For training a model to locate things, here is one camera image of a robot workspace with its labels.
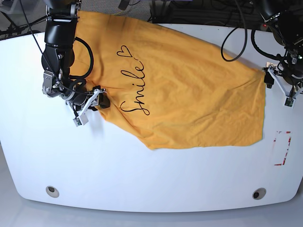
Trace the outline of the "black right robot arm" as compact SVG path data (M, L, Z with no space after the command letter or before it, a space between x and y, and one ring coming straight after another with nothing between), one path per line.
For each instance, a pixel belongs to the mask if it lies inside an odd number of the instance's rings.
M45 50L41 58L45 70L43 93L50 98L60 96L71 104L75 113L81 111L85 105L93 111L97 107L109 108L110 101L104 89L100 86L94 87L92 91L86 89L86 78L93 70L94 57L90 46L75 35L81 1L47 0L45 3ZM83 44L89 54L89 69L82 76L70 74L70 68L75 61L75 41Z

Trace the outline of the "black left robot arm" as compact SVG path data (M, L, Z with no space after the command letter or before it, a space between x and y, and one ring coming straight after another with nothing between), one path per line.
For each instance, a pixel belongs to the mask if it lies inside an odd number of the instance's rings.
M279 83L285 96L294 99L303 92L303 22L282 0L251 0L250 4L261 15L264 24L269 26L275 40L284 47L285 53L272 55L262 51L255 42L255 32L251 31L250 40L254 49L261 55L278 61L277 66L267 66L265 83L271 88L274 81L282 77L292 86L289 92Z

